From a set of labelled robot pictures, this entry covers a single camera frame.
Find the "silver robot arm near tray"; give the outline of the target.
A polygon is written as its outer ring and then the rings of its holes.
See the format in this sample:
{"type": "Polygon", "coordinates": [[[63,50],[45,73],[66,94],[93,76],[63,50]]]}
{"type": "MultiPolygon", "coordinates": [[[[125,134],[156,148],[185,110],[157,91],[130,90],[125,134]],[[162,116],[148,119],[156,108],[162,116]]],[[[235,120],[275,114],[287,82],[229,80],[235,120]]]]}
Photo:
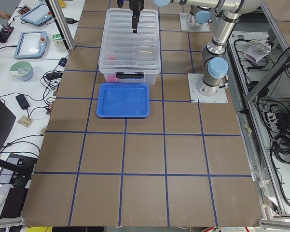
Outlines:
{"type": "Polygon", "coordinates": [[[196,84],[197,91],[204,96],[214,96],[222,79],[228,72],[229,65],[222,57],[225,54],[227,41],[233,31],[235,24],[242,14],[256,10],[261,0],[155,0],[158,7],[165,7],[170,3],[179,5],[191,5],[196,7],[208,7],[223,9],[222,18],[211,39],[203,50],[202,57],[206,69],[203,77],[196,84]]]}

